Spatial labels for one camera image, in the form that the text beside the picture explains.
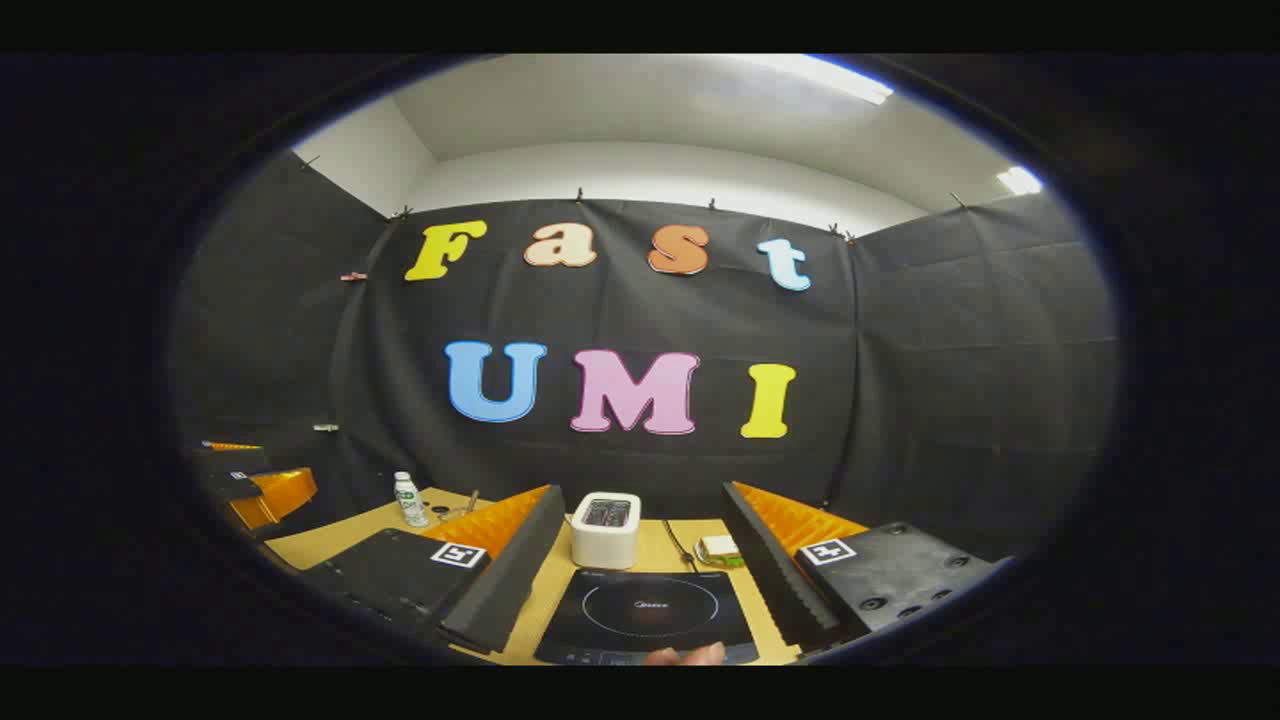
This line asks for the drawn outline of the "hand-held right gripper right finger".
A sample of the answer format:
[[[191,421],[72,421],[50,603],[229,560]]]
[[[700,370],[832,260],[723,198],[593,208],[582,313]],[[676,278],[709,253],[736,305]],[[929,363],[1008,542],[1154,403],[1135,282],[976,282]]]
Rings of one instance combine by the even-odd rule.
[[[731,480],[723,521],[774,625],[805,655],[884,632],[975,588],[988,561],[905,521],[864,527]]]

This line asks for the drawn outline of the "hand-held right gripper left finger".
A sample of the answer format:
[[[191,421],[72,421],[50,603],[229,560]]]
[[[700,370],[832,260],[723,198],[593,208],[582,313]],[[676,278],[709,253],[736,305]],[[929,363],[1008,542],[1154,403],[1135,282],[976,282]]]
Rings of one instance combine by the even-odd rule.
[[[497,652],[563,523],[562,489],[541,486],[426,532],[379,530],[300,579],[402,641]]]

